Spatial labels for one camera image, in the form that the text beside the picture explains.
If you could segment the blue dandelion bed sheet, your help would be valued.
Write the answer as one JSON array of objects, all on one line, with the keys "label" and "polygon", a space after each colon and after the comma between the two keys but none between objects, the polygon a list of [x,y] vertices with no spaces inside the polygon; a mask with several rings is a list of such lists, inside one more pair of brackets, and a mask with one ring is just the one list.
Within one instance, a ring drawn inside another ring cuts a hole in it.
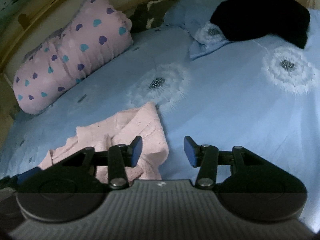
[{"label": "blue dandelion bed sheet", "polygon": [[183,138],[222,150],[241,145],[298,177],[308,189],[301,221],[319,230],[319,11],[305,49],[275,36],[231,43],[189,59],[182,28],[146,31],[134,45],[39,115],[19,113],[1,150],[1,176],[25,172],[76,128],[156,104],[169,155],[164,179],[195,179]]}]

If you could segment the blue dandelion pillow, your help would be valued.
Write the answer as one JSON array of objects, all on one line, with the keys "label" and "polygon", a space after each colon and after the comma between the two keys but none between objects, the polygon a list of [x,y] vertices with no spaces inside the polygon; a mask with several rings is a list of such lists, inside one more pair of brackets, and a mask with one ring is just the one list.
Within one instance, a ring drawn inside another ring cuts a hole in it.
[{"label": "blue dandelion pillow", "polygon": [[231,43],[221,28],[210,18],[221,2],[226,0],[179,0],[164,16],[163,24],[185,29],[193,38],[189,57],[195,60]]}]

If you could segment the pink heart-patterned pillow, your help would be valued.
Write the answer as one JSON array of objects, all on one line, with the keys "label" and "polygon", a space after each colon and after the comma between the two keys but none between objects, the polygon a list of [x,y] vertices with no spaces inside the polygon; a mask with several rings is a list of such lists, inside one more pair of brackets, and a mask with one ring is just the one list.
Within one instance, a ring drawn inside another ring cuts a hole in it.
[{"label": "pink heart-patterned pillow", "polygon": [[14,76],[22,111],[39,114],[133,44],[131,20],[109,0],[83,0],[71,21],[29,51]]}]

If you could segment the pink knitted sweater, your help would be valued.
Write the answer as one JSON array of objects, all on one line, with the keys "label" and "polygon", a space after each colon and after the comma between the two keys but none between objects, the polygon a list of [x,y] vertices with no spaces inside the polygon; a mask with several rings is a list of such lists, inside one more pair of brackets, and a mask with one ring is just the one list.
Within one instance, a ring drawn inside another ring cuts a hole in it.
[{"label": "pink knitted sweater", "polygon": [[101,152],[114,145],[129,145],[138,135],[142,137],[143,149],[136,167],[125,168],[128,180],[160,180],[159,167],[167,159],[169,148],[153,102],[89,126],[78,126],[76,135],[68,138],[64,146],[49,150],[38,167],[45,170],[85,147]]}]

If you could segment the black folded garment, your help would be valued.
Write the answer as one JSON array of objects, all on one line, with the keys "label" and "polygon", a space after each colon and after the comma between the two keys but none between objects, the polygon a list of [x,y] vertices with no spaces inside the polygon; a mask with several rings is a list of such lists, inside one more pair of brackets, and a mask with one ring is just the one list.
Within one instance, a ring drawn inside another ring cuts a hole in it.
[{"label": "black folded garment", "polygon": [[233,42],[271,34],[303,49],[310,12],[295,0],[226,0],[217,6],[210,23]]}]

